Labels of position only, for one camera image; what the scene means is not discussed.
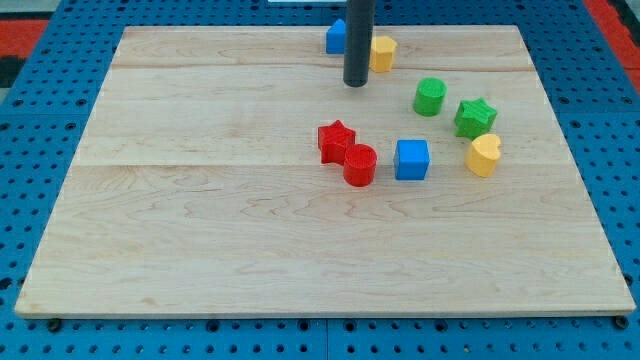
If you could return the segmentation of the black cylindrical robot arm rod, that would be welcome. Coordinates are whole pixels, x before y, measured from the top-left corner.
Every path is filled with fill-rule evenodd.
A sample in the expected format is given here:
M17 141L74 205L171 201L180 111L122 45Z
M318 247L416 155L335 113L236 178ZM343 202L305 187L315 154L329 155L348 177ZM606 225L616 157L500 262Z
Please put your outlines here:
M353 88L368 82L375 0L346 1L343 82Z

